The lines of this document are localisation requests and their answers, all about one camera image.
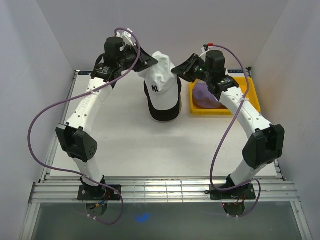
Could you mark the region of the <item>white cap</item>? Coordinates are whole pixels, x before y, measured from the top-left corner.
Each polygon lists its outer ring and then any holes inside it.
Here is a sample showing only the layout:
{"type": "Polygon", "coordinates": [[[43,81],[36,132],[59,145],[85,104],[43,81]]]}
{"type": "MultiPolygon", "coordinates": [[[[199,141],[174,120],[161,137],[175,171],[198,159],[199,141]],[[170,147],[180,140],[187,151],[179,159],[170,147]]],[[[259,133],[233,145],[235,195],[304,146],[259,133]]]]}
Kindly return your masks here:
{"type": "Polygon", "coordinates": [[[152,57],[157,64],[141,71],[138,76],[144,79],[151,111],[169,111],[179,106],[180,91],[177,75],[172,73],[175,65],[166,54],[156,51],[152,57]]]}

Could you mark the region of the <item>purple baseball cap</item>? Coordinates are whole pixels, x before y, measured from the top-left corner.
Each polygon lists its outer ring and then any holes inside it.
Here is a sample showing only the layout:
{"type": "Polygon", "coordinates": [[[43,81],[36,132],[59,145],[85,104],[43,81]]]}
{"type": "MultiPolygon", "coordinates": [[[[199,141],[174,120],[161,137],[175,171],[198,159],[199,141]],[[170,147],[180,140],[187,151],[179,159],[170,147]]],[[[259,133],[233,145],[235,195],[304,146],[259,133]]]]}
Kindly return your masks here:
{"type": "Polygon", "coordinates": [[[217,98],[208,90],[208,86],[203,81],[198,81],[192,90],[193,103],[203,109],[218,109],[224,107],[217,98]]]}

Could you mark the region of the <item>black baseball cap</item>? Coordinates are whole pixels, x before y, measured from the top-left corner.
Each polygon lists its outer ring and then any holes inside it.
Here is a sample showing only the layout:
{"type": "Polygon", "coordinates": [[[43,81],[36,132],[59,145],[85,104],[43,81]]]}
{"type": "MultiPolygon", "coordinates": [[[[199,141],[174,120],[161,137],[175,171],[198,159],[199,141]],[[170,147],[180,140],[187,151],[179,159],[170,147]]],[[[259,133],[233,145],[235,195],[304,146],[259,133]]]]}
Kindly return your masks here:
{"type": "Polygon", "coordinates": [[[143,82],[151,117],[158,122],[170,122],[180,114],[182,83],[174,77],[164,83],[159,81],[143,82]]]}

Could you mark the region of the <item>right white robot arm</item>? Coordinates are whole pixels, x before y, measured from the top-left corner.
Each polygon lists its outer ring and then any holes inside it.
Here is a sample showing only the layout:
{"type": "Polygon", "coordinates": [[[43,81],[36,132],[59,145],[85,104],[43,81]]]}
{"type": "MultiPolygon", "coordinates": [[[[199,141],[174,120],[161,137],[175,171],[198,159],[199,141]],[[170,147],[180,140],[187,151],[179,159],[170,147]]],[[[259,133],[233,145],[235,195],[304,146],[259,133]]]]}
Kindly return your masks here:
{"type": "Polygon", "coordinates": [[[257,173],[282,156],[284,128],[265,119],[247,100],[247,92],[242,92],[236,80],[226,74],[225,57],[219,50],[208,51],[205,59],[194,53],[172,73],[190,83],[204,81],[209,92],[231,111],[233,121],[238,121],[245,131],[248,141],[242,150],[242,162],[224,185],[214,188],[237,199],[257,173]]]}

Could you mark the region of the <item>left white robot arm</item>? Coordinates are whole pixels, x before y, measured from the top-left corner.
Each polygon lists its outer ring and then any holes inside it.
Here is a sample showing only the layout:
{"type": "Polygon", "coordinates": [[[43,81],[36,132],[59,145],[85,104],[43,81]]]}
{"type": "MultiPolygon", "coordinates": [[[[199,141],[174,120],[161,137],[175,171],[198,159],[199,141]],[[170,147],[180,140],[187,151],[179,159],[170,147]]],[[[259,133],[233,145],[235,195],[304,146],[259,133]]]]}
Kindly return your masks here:
{"type": "Polygon", "coordinates": [[[104,44],[104,53],[95,61],[84,96],[73,114],[64,124],[56,127],[60,146],[76,163],[81,173],[81,182],[90,186],[88,193],[100,200],[106,195],[106,187],[100,184],[104,175],[100,172],[95,154],[98,143],[91,137],[95,118],[107,96],[115,87],[114,80],[127,70],[142,72],[158,61],[140,49],[136,43],[126,43],[121,37],[109,37],[104,44]]]}

